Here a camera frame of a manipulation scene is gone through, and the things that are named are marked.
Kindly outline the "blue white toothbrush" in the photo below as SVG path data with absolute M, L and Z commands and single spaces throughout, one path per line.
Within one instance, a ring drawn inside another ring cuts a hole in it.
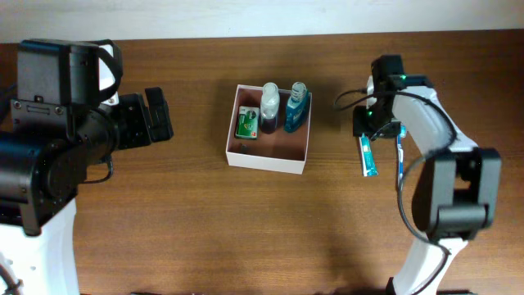
M 400 181 L 404 175 L 404 149 L 402 147 L 402 139 L 407 135 L 407 129 L 404 125 L 400 125 L 400 132 L 396 136 L 396 150 L 397 150 L 397 187 L 400 186 Z

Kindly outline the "teal white toothpaste tube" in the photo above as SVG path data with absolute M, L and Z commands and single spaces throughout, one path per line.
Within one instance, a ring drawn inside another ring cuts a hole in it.
M 359 137 L 359 148 L 362 158 L 362 171 L 364 177 L 377 176 L 377 167 L 373 158 L 373 152 L 371 149 L 371 143 L 369 138 L 362 134 Z

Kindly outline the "teal mouthwash bottle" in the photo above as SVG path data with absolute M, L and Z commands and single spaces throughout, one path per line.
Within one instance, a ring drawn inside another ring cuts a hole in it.
M 304 123 L 307 108 L 309 107 L 309 91 L 302 82 L 295 82 L 291 87 L 291 94 L 286 105 L 286 120 L 284 130 L 294 133 Z

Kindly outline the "green Dettol soap box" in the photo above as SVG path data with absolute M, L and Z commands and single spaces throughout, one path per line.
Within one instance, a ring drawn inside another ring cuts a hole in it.
M 260 109 L 258 107 L 240 106 L 235 137 L 256 140 L 259 133 L 259 117 Z

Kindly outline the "clear dark liquid bottle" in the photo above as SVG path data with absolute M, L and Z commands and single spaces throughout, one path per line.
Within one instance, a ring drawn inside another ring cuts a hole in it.
M 260 101 L 260 129 L 266 134 L 273 133 L 278 127 L 280 95 L 278 86 L 268 82 L 262 88 Z

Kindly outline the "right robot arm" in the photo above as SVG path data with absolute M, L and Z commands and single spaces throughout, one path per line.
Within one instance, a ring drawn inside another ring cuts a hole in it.
M 385 292 L 436 294 L 452 260 L 493 223 L 502 159 L 495 149 L 478 147 L 458 128 L 431 81 L 405 73 L 401 56 L 380 56 L 371 71 L 366 95 L 353 110 L 363 168 L 372 166 L 369 142 L 398 138 L 403 130 L 421 153 L 413 166 L 422 168 L 411 216 L 405 213 L 403 191 L 412 167 L 397 176 L 397 206 L 414 241 Z

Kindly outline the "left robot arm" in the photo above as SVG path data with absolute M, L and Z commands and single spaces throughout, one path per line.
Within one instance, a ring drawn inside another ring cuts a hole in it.
M 109 39 L 19 44 L 13 129 L 1 135 L 2 293 L 78 293 L 75 199 L 88 168 L 173 137 L 162 90 L 119 95 L 123 75 Z

